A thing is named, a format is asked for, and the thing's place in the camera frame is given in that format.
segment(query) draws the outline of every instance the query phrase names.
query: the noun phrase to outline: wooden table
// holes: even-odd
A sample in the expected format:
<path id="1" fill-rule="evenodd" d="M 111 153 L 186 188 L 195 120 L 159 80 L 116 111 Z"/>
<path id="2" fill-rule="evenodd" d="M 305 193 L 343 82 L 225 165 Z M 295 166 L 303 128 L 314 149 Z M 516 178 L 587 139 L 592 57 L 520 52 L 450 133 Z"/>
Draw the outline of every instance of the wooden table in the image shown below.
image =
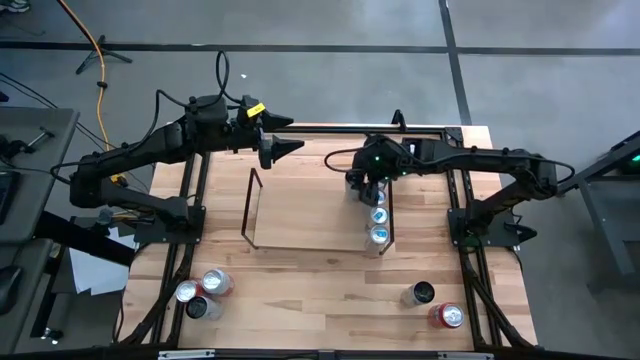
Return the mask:
<path id="1" fill-rule="evenodd" d="M 467 147 L 492 147 L 487 127 L 463 127 L 463 134 Z M 361 146 L 362 135 L 286 137 L 304 139 L 306 145 L 279 160 L 271 170 L 258 170 L 263 181 L 277 184 L 270 186 L 295 187 L 296 178 L 314 178 L 324 189 L 344 191 L 343 175 L 326 169 L 323 157 L 329 151 Z M 332 164 L 347 168 L 351 157 L 336 156 Z M 151 193 L 160 197 L 177 195 L 183 167 L 158 164 Z M 252 167 L 260 168 L 256 154 L 250 151 L 212 155 L 204 197 L 207 220 L 191 275 L 199 277 L 219 267 L 232 274 L 236 288 L 223 301 L 225 313 L 219 321 L 184 317 L 181 347 L 473 348 L 468 321 L 459 329 L 435 330 L 425 320 L 428 306 L 406 309 L 398 303 L 401 291 L 409 284 L 427 280 L 436 289 L 434 303 L 456 302 L 466 311 L 460 261 L 450 245 L 446 225 L 450 201 L 444 175 L 408 176 L 394 183 L 396 243 L 383 257 L 372 258 L 336 251 L 251 249 L 241 237 L 240 227 Z M 192 187 L 196 178 L 194 171 Z M 471 179 L 476 198 L 485 198 L 501 188 L 497 174 L 472 172 Z M 131 332 L 156 300 L 166 252 L 166 245 L 150 245 L 131 266 L 121 337 Z M 518 262 L 504 249 L 489 248 L 486 252 L 496 302 L 520 333 L 535 343 Z M 167 310 L 163 340 L 174 303 L 171 301 Z M 489 339 L 481 305 L 479 312 L 483 335 Z"/>

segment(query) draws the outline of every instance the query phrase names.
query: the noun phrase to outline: gray table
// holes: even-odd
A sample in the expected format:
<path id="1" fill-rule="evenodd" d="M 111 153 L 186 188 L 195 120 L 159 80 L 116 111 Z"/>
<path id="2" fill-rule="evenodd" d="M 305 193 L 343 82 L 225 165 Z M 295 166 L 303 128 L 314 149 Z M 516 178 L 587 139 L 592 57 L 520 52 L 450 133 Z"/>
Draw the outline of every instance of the gray table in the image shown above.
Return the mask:
<path id="1" fill-rule="evenodd" d="M 69 147 L 78 113 L 69 109 L 0 107 L 0 134 L 9 141 L 29 142 L 44 126 L 55 134 L 42 141 L 33 154 L 18 154 L 13 165 L 48 170 L 60 163 Z M 0 316 L 0 354 L 13 352 L 49 258 L 52 242 L 32 239 L 36 224 L 49 198 L 54 179 L 44 173 L 23 172 L 18 190 L 3 225 L 0 225 L 0 267 L 8 266 L 20 247 L 15 265 L 23 268 L 18 301 Z"/>

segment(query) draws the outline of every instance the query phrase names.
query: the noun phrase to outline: yellow cable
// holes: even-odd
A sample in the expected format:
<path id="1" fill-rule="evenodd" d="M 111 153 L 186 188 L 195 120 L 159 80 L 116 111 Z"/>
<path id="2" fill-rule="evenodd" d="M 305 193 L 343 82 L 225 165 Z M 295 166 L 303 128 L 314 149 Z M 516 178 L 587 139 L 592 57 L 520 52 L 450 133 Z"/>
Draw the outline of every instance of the yellow cable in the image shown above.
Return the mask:
<path id="1" fill-rule="evenodd" d="M 60 4 L 69 12 L 71 17 L 80 25 L 82 30 L 84 30 L 84 32 L 89 36 L 89 41 L 91 41 L 91 44 L 93 44 L 93 47 L 96 49 L 96 53 L 98 53 L 98 57 L 100 58 L 100 69 L 102 70 L 101 71 L 102 75 L 100 76 L 100 82 L 104 83 L 106 72 L 107 72 L 107 66 L 104 64 L 104 58 L 102 57 L 102 51 L 100 50 L 100 46 L 98 46 L 98 43 L 96 43 L 96 41 L 93 39 L 93 36 L 91 36 L 91 33 L 89 32 L 87 27 L 84 26 L 82 21 L 80 21 L 78 16 L 73 12 L 73 10 L 71 10 L 69 5 L 67 5 L 67 3 L 64 0 L 59 0 L 59 1 L 60 1 Z M 96 105 L 96 116 L 98 117 L 100 130 L 102 131 L 102 136 L 104 137 L 105 148 L 107 149 L 107 151 L 109 151 L 111 147 L 109 146 L 109 138 L 107 137 L 107 132 L 105 131 L 104 124 L 102 123 L 102 114 L 101 114 L 103 96 L 104 96 L 104 88 L 100 87 L 100 94 L 98 95 L 98 104 Z"/>

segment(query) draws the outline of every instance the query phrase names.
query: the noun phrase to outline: concrete floor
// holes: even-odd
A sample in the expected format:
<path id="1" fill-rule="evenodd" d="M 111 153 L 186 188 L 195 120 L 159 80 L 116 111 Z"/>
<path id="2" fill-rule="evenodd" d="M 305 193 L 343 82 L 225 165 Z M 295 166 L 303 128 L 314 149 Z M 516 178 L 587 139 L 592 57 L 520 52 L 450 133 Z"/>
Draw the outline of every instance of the concrete floor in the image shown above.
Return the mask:
<path id="1" fill-rule="evenodd" d="M 53 1 L 33 1 L 29 14 L 0 19 L 1 39 L 82 41 Z M 126 42 L 444 46 L 437 0 L 159 0 L 68 1 L 94 35 Z M 459 46 L 640 47 L 634 0 L 449 0 Z M 153 92 L 177 98 L 210 94 L 215 53 L 131 52 L 127 65 L 108 61 L 103 113 L 112 142 L 135 141 L 153 114 Z M 447 55 L 353 53 L 230 53 L 231 94 L 250 93 L 298 122 L 388 123 L 396 108 L 412 124 L 460 124 Z M 98 131 L 93 65 L 73 74 L 86 52 L 2 50 L 0 69 L 82 114 Z M 584 168 L 638 130 L 640 57 L 460 56 L 473 124 L 488 125 L 494 146 L 521 147 Z M 12 105 L 39 104 L 0 84 Z M 162 121 L 180 109 L 161 106 Z M 66 160 L 94 149 L 78 134 Z M 147 184 L 149 167 L 135 171 Z M 48 209 L 89 215 L 69 205 L 56 185 Z M 516 208 L 539 236 L 522 261 L 539 342 L 560 351 L 640 357 L 638 296 L 597 297 L 585 283 L 608 261 L 577 193 Z M 73 300 L 58 315 L 67 337 L 58 348 L 109 342 L 117 297 Z M 105 316 L 87 309 L 101 306 Z M 22 351 L 50 345 L 25 341 Z"/>

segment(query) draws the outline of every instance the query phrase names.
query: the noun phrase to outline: white paper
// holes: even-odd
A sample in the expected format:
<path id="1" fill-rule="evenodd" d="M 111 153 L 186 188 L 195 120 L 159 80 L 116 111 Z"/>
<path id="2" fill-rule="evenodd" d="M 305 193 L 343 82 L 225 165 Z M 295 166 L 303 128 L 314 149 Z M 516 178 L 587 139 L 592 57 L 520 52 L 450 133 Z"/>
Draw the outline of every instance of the white paper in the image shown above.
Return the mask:
<path id="1" fill-rule="evenodd" d="M 109 229 L 109 239 L 135 248 L 133 235 L 120 237 L 118 228 Z M 70 249 L 73 277 L 78 293 L 91 289 L 91 295 L 122 290 L 129 278 L 129 268 Z"/>

